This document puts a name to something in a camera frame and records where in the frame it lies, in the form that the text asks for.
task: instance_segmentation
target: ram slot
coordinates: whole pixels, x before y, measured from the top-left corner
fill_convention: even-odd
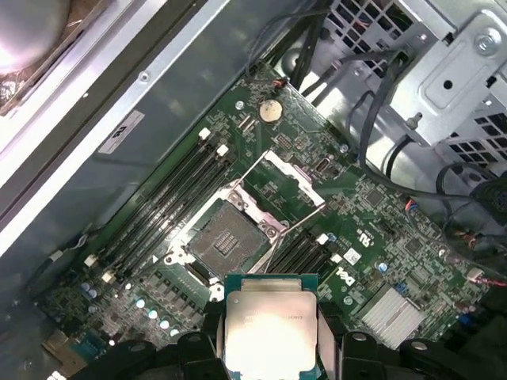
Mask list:
[[[125,253],[121,260],[118,260],[115,263],[115,268],[120,269],[125,266],[125,263],[128,262],[132,256],[136,257],[137,253],[140,251],[140,248],[147,243],[152,237],[156,234],[157,230],[162,227],[162,225],[170,219],[174,212],[177,212],[177,209],[181,207],[182,204],[185,204],[185,198],[188,196],[192,189],[196,184],[203,180],[203,177],[206,177],[206,173],[216,165],[216,161],[213,156],[208,157],[200,167],[194,172],[190,177],[187,177],[181,186],[179,186],[180,192],[174,194],[168,194],[165,198],[166,204],[160,209],[152,211],[151,218],[148,224],[147,229],[144,233],[139,237],[138,240],[134,242],[133,245],[129,245],[125,247],[128,252]],[[162,213],[157,219],[155,219],[156,215]]]
[[[194,146],[178,163],[169,171],[157,188],[147,197],[147,201],[141,204],[134,213],[128,218],[123,226],[112,236],[112,239],[106,245],[106,252],[101,260],[114,255],[121,250],[125,244],[131,240],[138,232],[139,228],[145,226],[150,218],[154,208],[160,208],[163,199],[170,194],[176,184],[187,173],[191,173],[206,157],[209,157],[211,146]]]
[[[122,276],[124,278],[128,278],[133,275],[136,270],[139,270],[147,260],[149,260],[152,256],[153,251],[162,244],[163,240],[169,235],[174,228],[184,219],[192,209],[199,203],[202,199],[207,199],[213,192],[216,191],[219,184],[223,181],[223,174],[227,170],[226,166],[220,166],[218,169],[211,170],[204,178],[203,183],[196,186],[195,191],[192,195],[189,196],[189,199],[185,202],[185,205],[182,209],[177,212],[170,221],[169,224],[164,228],[163,231],[148,245],[148,247],[144,250],[141,255],[138,255],[137,258],[132,261],[128,267],[122,271]]]
[[[280,254],[274,256],[271,264],[268,268],[268,273],[275,273],[275,268],[278,268],[280,263],[286,259],[287,257],[291,256],[293,252],[300,249],[301,245],[307,244],[307,234],[304,232],[300,235],[298,235],[293,241],[291,241],[291,244],[288,245],[287,248],[285,248]]]
[[[119,263],[121,263],[132,252],[132,245],[137,246],[138,245],[137,243],[141,243],[144,240],[145,236],[147,236],[147,234],[149,233],[148,231],[151,230],[150,224],[154,223],[155,216],[159,212],[161,212],[161,210],[163,212],[163,210],[170,205],[169,203],[170,200],[177,201],[177,198],[174,199],[175,193],[173,190],[175,188],[180,188],[182,181],[184,184],[189,179],[195,177],[196,175],[195,173],[197,173],[197,175],[200,175],[204,170],[206,170],[206,168],[208,167],[208,163],[212,160],[212,157],[213,157],[212,155],[209,155],[206,158],[204,158],[204,161],[200,160],[194,162],[190,168],[187,168],[189,170],[192,170],[190,173],[196,170],[196,172],[194,172],[194,174],[191,177],[188,177],[187,174],[187,177],[178,178],[177,181],[171,184],[170,190],[157,202],[157,207],[154,210],[151,210],[146,215],[144,215],[142,222],[129,234],[128,238],[123,240],[121,244],[119,244],[114,249],[115,254],[112,255],[112,258],[114,260],[110,261],[110,265],[108,266],[108,268],[111,268],[112,266],[116,266]]]
[[[293,273],[293,268],[303,260],[304,257],[307,257],[313,251],[314,246],[310,243],[309,245],[305,245],[304,249],[296,251],[293,255],[291,255],[284,263],[280,264],[277,268],[278,273]]]
[[[305,257],[302,257],[301,261],[295,262],[295,265],[291,268],[291,273],[308,273],[313,265],[321,257],[322,247],[319,245],[309,252]]]

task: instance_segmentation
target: chip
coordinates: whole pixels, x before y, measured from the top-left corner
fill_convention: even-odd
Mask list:
[[[382,202],[382,199],[383,199],[383,195],[378,190],[371,190],[370,193],[366,196],[366,200],[373,207],[378,206],[379,203]]]
[[[410,253],[416,253],[419,249],[422,248],[422,243],[414,237],[408,243],[406,243],[405,248]]]

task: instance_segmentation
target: black dimm slot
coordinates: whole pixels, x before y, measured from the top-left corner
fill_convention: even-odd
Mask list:
[[[160,181],[160,183],[151,190],[151,192],[147,195],[147,199],[153,198],[157,192],[160,192],[163,187],[165,187],[168,183],[170,183],[174,176],[177,176],[178,174],[175,174],[178,170],[184,168],[189,163],[189,158],[192,159],[196,156],[196,153],[198,153],[198,150],[203,148],[203,146],[200,146],[198,144],[194,145],[186,154],[185,156],[166,174],[166,176]],[[137,218],[139,214],[143,213],[145,207],[147,206],[146,203],[140,204],[135,211],[127,218],[127,220],[123,223],[124,226],[132,224],[132,220]],[[112,240],[114,240],[118,234],[121,234],[123,229],[119,229],[113,236]]]
[[[170,173],[164,178],[163,182],[157,186],[157,188],[150,193],[150,195],[147,197],[148,199],[149,198],[153,198],[155,196],[158,196],[159,194],[155,194],[156,192],[160,192],[161,190],[163,190],[167,185],[171,185],[171,184],[174,184],[175,182],[179,181],[180,180],[180,175],[183,173],[185,175],[185,173],[187,173],[188,171],[191,171],[193,170],[193,167],[195,167],[196,165],[199,165],[199,163],[205,159],[207,156],[205,155],[206,153],[206,147],[205,146],[194,146],[190,152],[188,154],[186,154],[184,156],[184,159],[179,161],[176,165],[175,168],[173,168],[173,170],[170,171]],[[166,193],[168,192],[172,192],[173,191],[173,186],[171,186],[170,188],[166,189]],[[142,205],[140,205],[134,212],[133,215],[131,215],[128,220],[122,225],[122,227],[113,235],[113,238],[111,240],[110,243],[108,243],[106,245],[106,249],[111,249],[114,245],[117,245],[116,247],[114,247],[111,251],[107,252],[102,258],[101,260],[104,260],[106,257],[110,256],[112,253],[115,253],[118,251],[118,248],[123,246],[124,243],[128,240],[130,240],[130,238],[132,236],[135,236],[135,233],[137,232],[138,230],[138,227],[139,226],[143,226],[146,222],[146,215],[144,215],[144,217],[142,217],[140,220],[136,221],[135,219],[137,219],[141,214],[143,214],[144,212],[148,211],[148,209],[150,207],[156,207],[156,208],[159,208],[159,204],[161,203],[161,199],[156,203],[156,204],[150,204],[150,202],[145,202],[143,203]],[[126,228],[125,226],[132,226],[132,224],[135,225],[135,230],[132,231],[131,233],[128,234],[128,236],[125,237],[125,239],[123,241],[120,241],[118,242],[118,237],[125,234],[126,232]]]
[[[219,171],[217,173],[215,173],[215,172],[210,172],[210,173],[211,173],[211,176],[214,177],[219,173]],[[192,196],[194,193],[196,193],[196,196],[202,196],[202,193],[200,192],[200,190],[198,188],[196,188],[193,193],[188,194],[188,197]],[[168,217],[164,219],[163,223],[159,224],[159,227],[157,229],[155,229],[155,232],[157,230],[159,230],[159,228],[160,228],[160,226],[162,226],[162,224],[164,224],[165,222],[168,222],[170,220],[170,222],[166,226],[166,228],[158,234],[158,236],[148,245],[147,248],[145,248],[144,253],[141,252],[140,254],[135,255],[133,258],[131,258],[129,260],[129,262],[126,263],[126,265],[128,267],[124,271],[126,272],[129,269],[131,269],[132,267],[135,267],[137,264],[139,264],[140,261],[143,261],[143,257],[145,255],[148,255],[151,252],[151,250],[155,249],[160,243],[162,243],[162,240],[166,237],[166,235],[169,234],[173,230],[173,228],[181,221],[181,219],[187,214],[187,212],[191,210],[191,208],[193,207],[194,204],[195,204],[195,198],[194,199],[186,199],[186,200],[180,202],[179,206],[180,207],[183,206],[183,207],[179,208],[179,210],[177,209],[175,211],[175,213],[168,215]]]
[[[323,257],[314,267],[314,270],[312,273],[317,273],[318,275],[320,275],[320,271],[322,270],[322,268],[324,267],[324,265],[326,265],[327,263],[327,257]]]
[[[270,269],[268,270],[268,272],[273,273],[272,269],[278,267],[278,265],[280,264],[280,262],[282,260],[284,260],[288,255],[291,255],[291,253],[293,253],[294,251],[298,250],[299,246],[302,243],[306,244],[306,239],[307,239],[307,235],[305,233],[300,234],[297,236],[296,239],[291,241],[291,244],[289,244],[289,246],[287,248],[285,248],[280,254],[277,255],[275,253],[275,257],[273,258],[272,263],[269,265]]]
[[[191,170],[194,170],[195,166],[198,166],[198,165],[203,165],[203,162],[201,162],[201,161],[196,162],[195,165],[191,168]],[[143,228],[145,228],[147,224],[149,224],[150,220],[153,219],[153,217],[160,211],[160,209],[167,206],[168,201],[171,199],[171,197],[174,196],[173,190],[174,190],[174,186],[172,186],[172,188],[157,202],[154,209],[150,210],[146,215],[144,215],[143,219],[138,224],[138,226],[136,226],[134,228],[134,230],[117,247],[115,247],[115,249],[113,250],[113,252],[115,253],[113,255],[115,258],[115,260],[113,262],[114,264],[123,260],[125,253],[122,254],[122,251],[123,250],[126,251],[128,249],[128,246],[132,243],[132,241],[139,237],[138,236],[139,232]]]
[[[191,177],[187,177],[183,182],[183,184],[181,184],[181,187],[183,187],[185,184],[187,184],[189,180],[191,180],[189,186],[182,193],[176,196],[174,196],[173,194],[168,195],[170,199],[168,199],[169,202],[166,205],[164,205],[164,207],[167,208],[163,211],[163,214],[160,216],[160,218],[158,218],[157,222],[154,223],[153,226],[149,227],[148,230],[144,232],[143,236],[140,237],[140,239],[134,244],[133,247],[126,247],[126,249],[128,249],[128,253],[126,255],[123,255],[122,259],[117,262],[117,264],[119,265],[119,267],[117,268],[121,268],[122,266],[124,266],[125,263],[131,258],[131,255],[133,253],[135,254],[135,251],[140,246],[142,246],[147,240],[150,240],[153,237],[153,235],[160,228],[160,226],[162,226],[162,224],[164,224],[166,220],[168,220],[170,216],[175,212],[175,209],[181,206],[182,199],[184,199],[189,194],[189,190],[192,191],[192,187],[202,180],[201,174],[206,173],[215,164],[216,161],[214,157],[209,156],[209,158],[207,158],[206,161],[204,161],[204,163],[200,165],[198,170]],[[158,211],[152,212],[151,219],[154,218],[157,213]]]
[[[294,265],[293,272],[294,273],[304,273],[307,270],[310,270],[312,265],[315,264],[316,261],[318,261],[319,257],[321,256],[321,247],[315,247],[314,250],[309,252],[303,259]]]
[[[202,199],[203,196],[204,198],[206,198],[207,195],[211,195],[214,191],[215,191],[215,186],[223,180],[223,178],[220,176],[221,174],[225,173],[225,171],[227,170],[227,167],[226,166],[222,166],[219,168],[219,170],[215,171],[215,172],[212,172],[211,176],[213,178],[213,181],[208,184],[207,188],[210,189],[210,191],[208,192],[205,192],[204,194],[202,194],[201,192],[199,192],[199,189],[196,190],[196,192],[199,194],[198,197],[196,197],[195,200],[193,200],[192,202],[189,202],[185,209],[181,212],[181,217],[185,217],[185,215],[192,210],[192,208],[195,206],[195,203],[196,203],[196,200],[197,199]],[[176,218],[174,219],[161,233],[160,235],[158,236],[158,238],[153,241],[150,246],[148,247],[148,249],[146,250],[146,252],[143,254],[142,257],[138,258],[133,264],[129,265],[129,267],[124,271],[125,272],[125,276],[126,277],[129,277],[132,275],[132,273],[135,271],[135,267],[139,267],[144,261],[146,261],[147,259],[149,259],[149,256],[151,255],[151,252],[156,249],[163,241],[163,239],[166,238],[166,236],[168,234],[170,234],[172,232],[172,230],[174,229],[174,227],[176,227],[179,222],[181,221],[181,217],[180,218]]]
[[[291,273],[291,269],[294,268],[295,263],[299,263],[299,261],[306,257],[309,252],[313,249],[313,245],[310,243],[306,244],[303,249],[295,252],[294,255],[288,257],[283,263],[281,263],[276,269],[277,273]]]

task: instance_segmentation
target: black cable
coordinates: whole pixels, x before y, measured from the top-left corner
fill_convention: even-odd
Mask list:
[[[350,63],[350,62],[354,62],[354,61],[362,61],[362,62],[377,61],[377,60],[382,60],[382,59],[390,59],[393,57],[394,54],[395,54],[394,51],[371,51],[369,53],[361,53],[361,54],[355,54],[355,55],[350,55],[348,57],[344,57],[344,58],[340,59],[339,62],[341,63],[341,65],[344,65],[346,63]],[[328,68],[326,71],[324,71],[324,73],[321,75],[321,77],[319,79],[317,79],[317,81],[315,81],[315,83],[308,86],[308,88],[305,89],[301,93],[301,95],[303,95],[304,97],[307,97],[308,95],[313,93],[322,83],[326,83],[334,75],[334,73],[336,73],[336,71],[337,71],[337,68],[334,66],[331,66],[330,68]]]
[[[309,85],[302,93],[301,95],[304,97],[307,97],[311,93],[313,93],[322,83],[326,83],[329,78],[333,76],[333,74],[336,72],[336,68],[334,66],[331,66],[329,69],[324,71],[324,73],[320,76],[315,83]]]
[[[352,107],[349,114],[347,115],[347,119],[345,119],[345,131],[347,133],[350,134],[350,128],[352,126],[352,118],[354,116],[354,113],[356,113],[356,111],[363,106],[367,97],[374,97],[374,96],[375,96],[375,93],[373,91],[369,90],[369,91],[365,92],[363,95],[361,95],[361,97],[359,98],[357,103],[355,103],[355,105]]]
[[[315,4],[315,7],[318,9],[329,8],[332,2],[333,0],[320,0]],[[314,57],[315,48],[317,47],[318,40],[320,39],[320,32],[324,26],[326,17],[327,14],[312,17],[314,20],[312,20],[310,24],[307,36],[305,38],[303,46],[301,47],[299,57],[290,76],[290,83],[292,87],[297,90],[299,90],[303,84],[303,80],[308,75],[308,71],[310,70],[311,60]]]
[[[287,50],[303,35],[304,31],[308,29],[311,20],[304,18],[299,20],[291,30],[271,49],[271,51],[264,57],[265,62],[269,62],[274,66],[282,59]]]
[[[391,179],[391,174],[393,173],[393,166],[395,165],[396,158],[402,153],[402,150],[405,149],[407,145],[413,143],[414,141],[408,135],[405,135],[402,140],[395,146],[393,149],[393,153],[389,156],[389,160],[387,160],[386,164],[386,177]]]
[[[437,193],[445,194],[445,188],[444,188],[445,176],[447,176],[447,173],[449,172],[449,170],[458,169],[458,168],[470,168],[470,169],[476,170],[478,173],[481,173],[483,176],[485,176],[488,179],[493,180],[495,178],[495,176],[493,174],[489,173],[487,170],[484,170],[479,165],[472,164],[470,162],[454,162],[452,164],[444,166],[440,170],[438,175],[436,176],[435,189],[436,189]],[[446,199],[442,200],[442,204],[445,207],[446,217],[448,217],[452,213],[451,204]]]
[[[415,196],[419,198],[430,198],[433,200],[461,200],[463,202],[470,202],[474,200],[470,196],[461,196],[458,194],[438,194],[433,192],[423,192],[421,190],[415,190],[413,188],[407,188],[405,186],[401,186],[400,184],[396,184],[391,181],[389,178],[380,175],[370,169],[368,164],[366,163],[366,153],[368,151],[368,145],[370,142],[370,137],[373,132],[373,128],[375,127],[375,121],[379,114],[380,109],[383,107],[384,101],[387,99],[387,96],[393,89],[397,77],[402,73],[403,62],[400,60],[395,60],[386,71],[386,75],[380,83],[380,87],[373,97],[372,105],[368,110],[368,114],[366,116],[366,120],[364,121],[363,128],[361,130],[360,136],[360,149],[359,149],[359,165],[364,171],[364,173],[370,177],[373,181],[376,181],[380,184],[383,184],[387,188],[392,188],[397,192],[403,192],[410,196]]]
[[[250,49],[250,53],[248,54],[248,59],[246,61],[246,67],[245,67],[245,79],[250,83],[255,83],[258,85],[270,85],[273,83],[272,79],[256,79],[252,73],[252,63],[254,61],[255,55],[257,54],[257,48],[259,43],[262,41],[262,37],[266,34],[266,32],[277,22],[280,22],[282,20],[288,20],[291,18],[303,18],[303,17],[311,17],[311,16],[318,16],[322,14],[328,14],[330,12],[330,9],[320,9],[320,10],[309,10],[307,12],[297,12],[297,13],[288,13],[288,14],[282,14],[280,16],[276,16],[272,18],[268,24],[261,30],[261,32],[257,35],[257,38],[253,42],[252,48]]]

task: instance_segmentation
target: cable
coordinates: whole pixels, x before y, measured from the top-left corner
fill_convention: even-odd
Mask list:
[[[393,172],[393,166],[395,165],[396,158],[398,155],[402,152],[403,149],[410,143],[413,143],[414,141],[412,138],[408,135],[405,135],[403,139],[395,146],[393,149],[393,153],[391,153],[391,156],[389,157],[389,160],[386,164],[386,177],[391,179],[391,174]]]
[[[322,9],[324,7],[329,7],[331,2],[332,1],[330,0],[321,0],[317,2],[315,6]],[[311,22],[310,28],[308,29],[299,57],[296,60],[294,70],[291,73],[291,85],[297,90],[301,87],[304,78],[310,70],[311,60],[313,59],[315,48],[317,47],[318,39],[320,38],[320,31],[324,25],[326,17],[327,14],[315,17],[315,20]]]
[[[488,172],[487,170],[484,170],[479,165],[472,164],[470,162],[454,162],[452,164],[444,166],[440,170],[440,172],[438,173],[438,175],[436,176],[435,189],[436,189],[437,193],[439,193],[439,194],[445,194],[445,189],[444,189],[445,176],[447,176],[447,173],[449,172],[449,170],[458,169],[458,168],[470,168],[470,169],[473,169],[476,172],[482,174],[484,177],[488,178],[489,180],[494,180],[496,178],[492,173]],[[445,207],[446,213],[450,214],[452,212],[451,204],[446,199],[442,200],[442,204]]]
[[[347,119],[345,119],[345,131],[347,133],[350,134],[350,128],[352,126],[352,118],[354,116],[354,113],[356,113],[356,111],[363,106],[367,97],[374,97],[374,96],[375,96],[375,93],[373,91],[369,90],[369,91],[365,92],[363,95],[361,95],[361,97],[359,98],[357,103],[355,103],[355,105],[352,107],[349,114],[347,115]]]
[[[354,61],[360,61],[360,62],[377,61],[377,60],[382,60],[382,59],[390,59],[393,57],[394,54],[395,54],[394,51],[371,51],[369,53],[350,55],[348,57],[344,57],[344,58],[340,59],[338,62],[341,65],[345,65],[346,63],[351,63]],[[315,81],[315,83],[308,86],[308,88],[305,89],[301,93],[301,95],[303,95],[304,97],[307,97],[308,95],[313,93],[318,87],[320,87],[320,85],[322,85],[323,83],[326,83],[334,75],[334,73],[336,73],[336,71],[337,71],[337,68],[335,66],[331,66],[330,68],[328,68],[326,71],[324,71],[322,76],[319,79],[317,79],[317,81]]]
[[[268,32],[268,30],[275,25],[276,23],[282,20],[289,20],[291,18],[303,18],[303,17],[311,17],[318,16],[323,14],[328,14],[330,12],[330,8],[320,9],[320,10],[309,10],[307,12],[298,12],[298,13],[288,13],[282,14],[280,16],[276,16],[272,18],[268,24],[261,30],[261,32],[257,35],[257,38],[253,42],[252,48],[250,49],[250,53],[248,54],[248,59],[246,61],[245,67],[245,79],[247,82],[258,84],[258,85],[270,85],[273,83],[271,79],[256,79],[252,73],[252,62],[254,61],[255,55],[257,54],[257,48],[259,43],[262,41],[262,37]]]
[[[477,173],[481,174],[488,180],[495,180],[497,177],[485,170],[484,168],[480,167],[479,165],[473,164],[471,162],[454,162],[452,164],[444,166],[438,175],[436,176],[435,180],[435,189],[436,192],[440,194],[445,193],[445,187],[444,187],[444,180],[445,176],[449,173],[449,170],[457,169],[457,168],[469,168],[473,169]],[[448,200],[443,199],[442,204],[445,207],[445,213],[446,216],[450,215],[452,213],[452,207]],[[497,248],[503,249],[507,251],[507,237],[503,235],[482,235],[478,237],[472,237],[472,239],[468,242],[468,246],[470,249],[473,249],[478,243],[485,243],[490,245],[495,245]]]
[[[438,194],[433,192],[423,192],[421,190],[415,190],[413,188],[407,188],[400,184],[392,182],[389,178],[379,175],[374,172],[366,163],[366,153],[368,151],[368,145],[370,137],[372,135],[373,128],[375,127],[375,121],[379,114],[380,109],[383,107],[383,102],[387,99],[389,92],[395,85],[397,77],[402,73],[403,62],[395,60],[388,68],[385,77],[383,78],[379,90],[373,97],[373,102],[368,110],[366,120],[364,121],[363,128],[360,135],[360,149],[359,149],[359,165],[365,174],[370,177],[373,181],[383,184],[387,188],[392,188],[397,192],[403,192],[410,196],[419,198],[430,198],[433,200],[461,200],[463,202],[470,202],[474,200],[470,196],[461,196],[458,194]]]
[[[307,97],[311,93],[313,93],[318,87],[321,86],[322,83],[326,83],[329,78],[333,76],[333,74],[336,72],[336,68],[334,66],[331,66],[329,69],[324,71],[324,73],[311,85],[309,85],[302,93],[301,95],[304,97]]]

